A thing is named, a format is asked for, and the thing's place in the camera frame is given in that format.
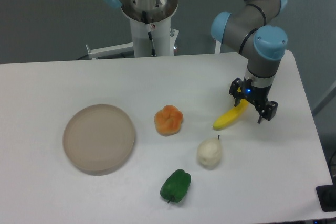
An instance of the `yellow banana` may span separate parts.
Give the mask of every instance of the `yellow banana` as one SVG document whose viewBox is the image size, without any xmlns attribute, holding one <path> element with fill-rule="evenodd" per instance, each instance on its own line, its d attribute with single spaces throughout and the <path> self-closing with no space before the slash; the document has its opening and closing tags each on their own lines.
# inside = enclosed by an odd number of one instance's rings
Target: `yellow banana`
<svg viewBox="0 0 336 224">
<path fill-rule="evenodd" d="M 248 101 L 242 99 L 237 107 L 233 107 L 225 114 L 221 115 L 212 125 L 214 130 L 221 130 L 240 117 L 248 107 Z"/>
</svg>

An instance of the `pepper stem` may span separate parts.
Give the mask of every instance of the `pepper stem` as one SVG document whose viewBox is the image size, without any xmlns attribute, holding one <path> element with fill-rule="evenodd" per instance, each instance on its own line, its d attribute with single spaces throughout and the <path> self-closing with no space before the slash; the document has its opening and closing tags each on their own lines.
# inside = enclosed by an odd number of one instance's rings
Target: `pepper stem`
<svg viewBox="0 0 336 224">
<path fill-rule="evenodd" d="M 168 203 L 170 203 L 174 199 L 174 196 L 171 196 L 170 199 L 168 200 Z"/>
</svg>

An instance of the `green bell pepper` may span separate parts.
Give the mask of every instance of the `green bell pepper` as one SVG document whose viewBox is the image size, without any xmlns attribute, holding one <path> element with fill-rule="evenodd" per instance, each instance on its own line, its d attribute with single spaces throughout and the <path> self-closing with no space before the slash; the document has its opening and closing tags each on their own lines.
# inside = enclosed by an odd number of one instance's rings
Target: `green bell pepper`
<svg viewBox="0 0 336 224">
<path fill-rule="evenodd" d="M 190 174 L 178 169 L 163 184 L 160 195 L 168 200 L 168 203 L 179 203 L 188 192 L 190 182 Z"/>
</svg>

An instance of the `robotic arm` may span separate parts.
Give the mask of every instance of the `robotic arm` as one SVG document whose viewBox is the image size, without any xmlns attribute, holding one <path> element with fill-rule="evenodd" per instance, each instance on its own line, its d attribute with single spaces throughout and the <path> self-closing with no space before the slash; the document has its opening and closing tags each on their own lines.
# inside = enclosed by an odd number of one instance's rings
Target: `robotic arm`
<svg viewBox="0 0 336 224">
<path fill-rule="evenodd" d="M 286 33 L 268 26 L 286 6 L 287 0 L 244 0 L 245 7 L 236 14 L 220 13 L 211 27 L 212 36 L 248 59 L 244 80 L 235 79 L 229 93 L 235 106 L 241 99 L 250 102 L 261 119 L 271 120 L 278 103 L 268 101 L 280 61 L 287 45 Z"/>
<path fill-rule="evenodd" d="M 177 9 L 177 0 L 105 0 L 121 7 L 130 20 L 136 57 L 170 55 L 170 19 Z"/>
</svg>

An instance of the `beige plate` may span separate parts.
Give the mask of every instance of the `beige plate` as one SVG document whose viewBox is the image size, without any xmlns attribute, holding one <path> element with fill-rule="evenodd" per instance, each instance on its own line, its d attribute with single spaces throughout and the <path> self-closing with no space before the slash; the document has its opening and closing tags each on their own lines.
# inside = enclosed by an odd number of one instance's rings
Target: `beige plate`
<svg viewBox="0 0 336 224">
<path fill-rule="evenodd" d="M 68 123 L 63 147 L 69 159 L 87 172 L 119 167 L 135 140 L 131 119 L 117 107 L 93 105 L 79 111 Z"/>
</svg>

